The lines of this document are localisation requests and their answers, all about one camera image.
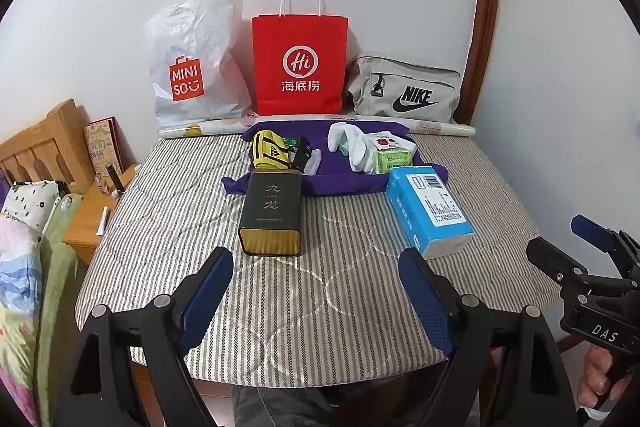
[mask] pillow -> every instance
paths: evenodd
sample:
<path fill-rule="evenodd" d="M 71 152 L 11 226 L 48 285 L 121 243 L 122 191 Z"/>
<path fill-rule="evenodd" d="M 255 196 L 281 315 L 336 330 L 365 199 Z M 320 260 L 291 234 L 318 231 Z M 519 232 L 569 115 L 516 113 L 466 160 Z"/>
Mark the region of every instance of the pillow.
<path fill-rule="evenodd" d="M 14 184 L 4 200 L 2 211 L 16 217 L 40 236 L 59 195 L 56 182 Z"/>

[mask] white plastic bag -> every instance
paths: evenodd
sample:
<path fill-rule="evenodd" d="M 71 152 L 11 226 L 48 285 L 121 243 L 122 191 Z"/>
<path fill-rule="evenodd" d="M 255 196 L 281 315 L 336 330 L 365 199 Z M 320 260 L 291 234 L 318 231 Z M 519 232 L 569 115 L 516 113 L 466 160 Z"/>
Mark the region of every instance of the white plastic bag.
<path fill-rule="evenodd" d="M 249 113 L 251 98 L 229 52 L 241 19 L 241 0 L 188 0 L 146 24 L 160 129 Z"/>

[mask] purple cloth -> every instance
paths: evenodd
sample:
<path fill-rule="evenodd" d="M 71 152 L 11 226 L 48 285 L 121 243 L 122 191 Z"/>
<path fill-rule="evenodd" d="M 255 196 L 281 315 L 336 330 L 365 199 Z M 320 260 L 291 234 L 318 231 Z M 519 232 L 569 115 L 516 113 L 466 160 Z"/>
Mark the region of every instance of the purple cloth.
<path fill-rule="evenodd" d="M 322 161 L 318 172 L 314 176 L 302 176 L 303 196 L 340 196 L 346 194 L 370 194 L 384 192 L 389 181 L 389 174 L 363 174 L 351 171 L 349 159 L 339 151 L 329 152 L 326 137 L 332 120 L 276 120 L 260 122 L 247 129 L 241 138 L 251 142 L 258 131 L 269 129 L 282 137 L 299 138 L 304 136 L 312 149 L 322 152 Z M 393 122 L 379 121 L 349 121 L 362 129 L 364 133 L 389 131 L 396 136 L 413 141 L 408 137 L 409 130 L 404 125 Z M 425 163 L 420 154 L 414 155 L 414 165 L 428 165 L 433 167 L 438 176 L 446 184 L 449 171 L 442 165 Z M 222 184 L 228 194 L 246 194 L 251 172 L 239 180 L 222 178 Z"/>
<path fill-rule="evenodd" d="M 6 195 L 9 193 L 9 183 L 4 176 L 0 176 L 0 208 L 4 206 L 4 200 L 6 199 Z"/>

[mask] box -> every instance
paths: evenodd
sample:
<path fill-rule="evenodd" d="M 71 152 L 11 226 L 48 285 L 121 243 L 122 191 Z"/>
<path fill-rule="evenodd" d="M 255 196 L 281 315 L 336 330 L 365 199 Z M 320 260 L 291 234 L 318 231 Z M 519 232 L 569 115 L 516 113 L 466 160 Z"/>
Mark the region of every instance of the box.
<path fill-rule="evenodd" d="M 300 255 L 300 184 L 297 170 L 252 172 L 238 235 L 249 255 Z"/>
<path fill-rule="evenodd" d="M 431 167 L 396 167 L 386 194 L 404 235 L 425 259 L 459 252 L 474 234 L 471 223 Z"/>

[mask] striped mattress cover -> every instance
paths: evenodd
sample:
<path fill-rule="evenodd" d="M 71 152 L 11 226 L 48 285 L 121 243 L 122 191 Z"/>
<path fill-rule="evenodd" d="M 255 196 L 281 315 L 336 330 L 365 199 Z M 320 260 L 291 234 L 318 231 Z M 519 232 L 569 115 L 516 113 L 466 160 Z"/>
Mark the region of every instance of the striped mattress cover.
<path fill-rule="evenodd" d="M 460 293 L 496 309 L 541 309 L 558 287 L 527 262 L 538 230 L 513 190 L 466 137 L 412 135 L 425 161 L 449 169 L 449 188 L 476 235 L 429 261 Z M 303 254 L 249 257 L 238 240 L 244 196 L 220 178 L 249 167 L 239 136 L 161 139 L 127 188 L 76 304 L 82 327 L 96 304 L 113 311 L 172 293 L 218 245 L 234 277 L 204 340 L 185 357 L 193 378 L 261 387 L 347 383 L 439 362 L 398 277 L 407 247 L 384 193 L 303 198 Z M 132 348 L 145 363 L 142 349 Z"/>

